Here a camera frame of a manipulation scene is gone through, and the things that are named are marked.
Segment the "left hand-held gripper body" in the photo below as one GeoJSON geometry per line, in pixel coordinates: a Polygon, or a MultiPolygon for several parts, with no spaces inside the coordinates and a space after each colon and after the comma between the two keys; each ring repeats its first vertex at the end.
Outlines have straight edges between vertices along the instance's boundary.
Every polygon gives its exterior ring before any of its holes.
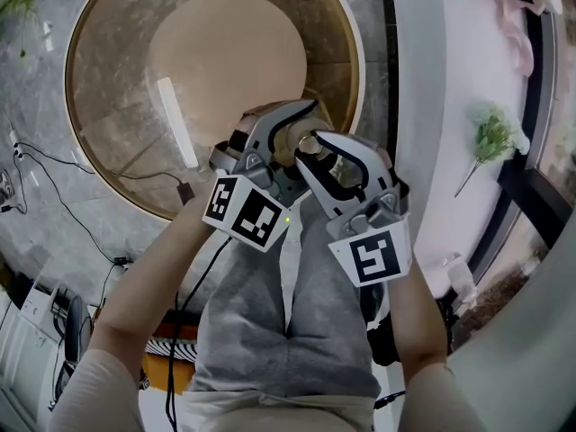
{"type": "Polygon", "coordinates": [[[203,222],[266,252],[288,229],[290,208],[308,190],[294,161],[279,162],[269,149],[236,130],[210,156],[217,178],[203,222]]]}

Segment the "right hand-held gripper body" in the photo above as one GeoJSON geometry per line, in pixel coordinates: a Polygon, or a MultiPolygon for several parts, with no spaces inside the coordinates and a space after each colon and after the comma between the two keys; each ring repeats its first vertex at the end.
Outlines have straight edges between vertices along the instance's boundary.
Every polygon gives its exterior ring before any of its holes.
{"type": "Polygon", "coordinates": [[[410,270],[410,189],[392,170],[389,175],[348,187],[327,178],[329,248],[356,287],[401,278],[410,270]]]}

